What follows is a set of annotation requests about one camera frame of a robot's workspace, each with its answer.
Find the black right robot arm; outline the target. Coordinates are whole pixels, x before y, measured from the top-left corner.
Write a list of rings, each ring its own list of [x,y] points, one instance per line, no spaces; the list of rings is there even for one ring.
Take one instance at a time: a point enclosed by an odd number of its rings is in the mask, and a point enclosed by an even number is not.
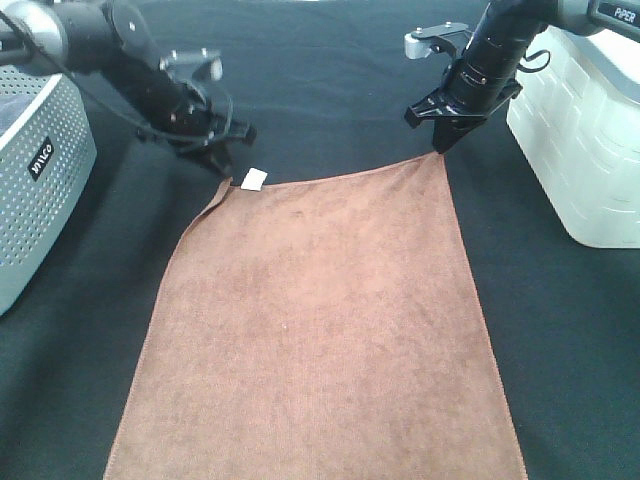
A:
[[[603,29],[639,40],[637,1],[491,1],[471,31],[446,22],[416,28],[404,37],[405,55],[416,60],[445,53],[450,64],[439,86],[405,112],[413,128],[434,123],[432,146],[450,150],[522,90],[516,80],[534,38],[554,26],[578,36]]]

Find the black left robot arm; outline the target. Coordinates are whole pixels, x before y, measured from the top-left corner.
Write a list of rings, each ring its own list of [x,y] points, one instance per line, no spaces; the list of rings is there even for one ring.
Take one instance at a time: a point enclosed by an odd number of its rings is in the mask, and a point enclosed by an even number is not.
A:
[[[181,158],[233,174],[228,143],[250,145],[255,128],[218,111],[207,88],[223,75],[213,48],[164,51],[127,1],[8,1],[1,8],[1,63],[31,76],[100,74],[136,112],[122,114],[141,140],[166,141]]]

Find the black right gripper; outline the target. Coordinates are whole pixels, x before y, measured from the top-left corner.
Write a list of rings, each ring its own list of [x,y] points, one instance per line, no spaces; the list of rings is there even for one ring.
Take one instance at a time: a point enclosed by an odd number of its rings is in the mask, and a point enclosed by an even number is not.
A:
[[[446,153],[467,134],[483,126],[486,119],[505,103],[516,99],[522,89],[519,82],[508,82],[489,107],[474,112],[456,103],[437,88],[410,105],[404,113],[404,120],[411,128],[418,127],[425,120],[433,120],[432,145],[438,153]]]

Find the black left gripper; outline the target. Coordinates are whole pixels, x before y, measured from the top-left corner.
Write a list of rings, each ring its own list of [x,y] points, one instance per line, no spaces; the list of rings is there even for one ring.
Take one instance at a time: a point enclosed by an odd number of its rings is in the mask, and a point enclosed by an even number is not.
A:
[[[183,89],[186,102],[174,109],[167,122],[137,127],[141,141],[166,141],[177,156],[201,160],[222,176],[233,175],[228,143],[240,142],[251,146],[257,136],[256,128],[236,118],[235,103],[227,89],[215,89],[222,97],[221,109],[215,106],[211,92],[206,89]]]

